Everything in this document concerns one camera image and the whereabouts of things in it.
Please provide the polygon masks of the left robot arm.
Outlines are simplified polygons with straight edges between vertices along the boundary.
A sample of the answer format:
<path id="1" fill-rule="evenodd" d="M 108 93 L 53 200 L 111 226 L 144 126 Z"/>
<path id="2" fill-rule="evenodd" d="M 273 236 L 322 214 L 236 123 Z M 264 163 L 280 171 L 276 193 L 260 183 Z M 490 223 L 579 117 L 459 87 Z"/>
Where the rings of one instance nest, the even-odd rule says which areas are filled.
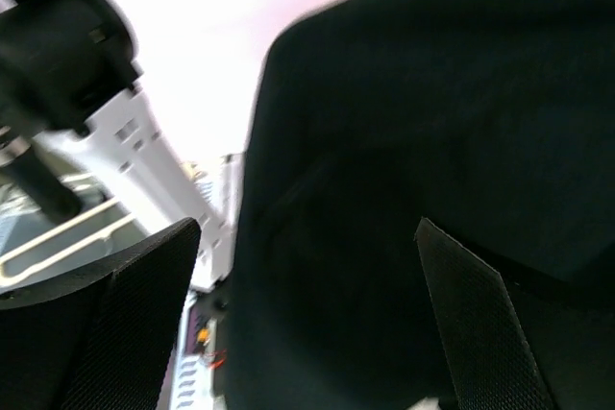
<path id="1" fill-rule="evenodd" d="M 127 221 L 201 229 L 191 288 L 232 268 L 232 233 L 165 141 L 139 88 L 135 47 L 108 0 L 14 0 L 1 15 L 1 170 L 61 232 L 86 219 L 33 144 L 91 173 Z"/>

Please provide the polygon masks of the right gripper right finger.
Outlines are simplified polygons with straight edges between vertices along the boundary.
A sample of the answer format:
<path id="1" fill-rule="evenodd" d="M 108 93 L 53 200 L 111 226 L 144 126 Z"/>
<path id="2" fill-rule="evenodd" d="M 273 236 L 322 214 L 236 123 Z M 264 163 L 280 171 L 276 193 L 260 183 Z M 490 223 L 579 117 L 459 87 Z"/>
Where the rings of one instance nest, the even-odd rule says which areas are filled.
<path id="1" fill-rule="evenodd" d="M 500 273 L 432 221 L 415 240 L 460 409 L 553 409 Z"/>

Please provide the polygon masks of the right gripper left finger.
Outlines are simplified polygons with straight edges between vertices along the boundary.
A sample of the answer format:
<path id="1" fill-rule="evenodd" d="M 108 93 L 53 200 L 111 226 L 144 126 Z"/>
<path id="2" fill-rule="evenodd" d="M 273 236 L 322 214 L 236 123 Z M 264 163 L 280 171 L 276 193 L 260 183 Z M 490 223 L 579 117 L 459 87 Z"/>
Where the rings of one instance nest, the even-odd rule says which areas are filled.
<path id="1" fill-rule="evenodd" d="M 183 219 L 2 295 L 2 409 L 156 408 L 199 242 Z"/>

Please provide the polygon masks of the black t shirt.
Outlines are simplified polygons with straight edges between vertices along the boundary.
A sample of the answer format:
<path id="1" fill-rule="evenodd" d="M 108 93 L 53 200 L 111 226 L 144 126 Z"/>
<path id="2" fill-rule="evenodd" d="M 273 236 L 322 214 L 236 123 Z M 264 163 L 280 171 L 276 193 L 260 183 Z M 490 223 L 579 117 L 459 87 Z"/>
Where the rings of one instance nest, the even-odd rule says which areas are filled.
<path id="1" fill-rule="evenodd" d="M 345 0 L 264 65 L 231 409 L 460 409 L 415 233 L 500 273 L 553 409 L 614 405 L 614 0 Z"/>

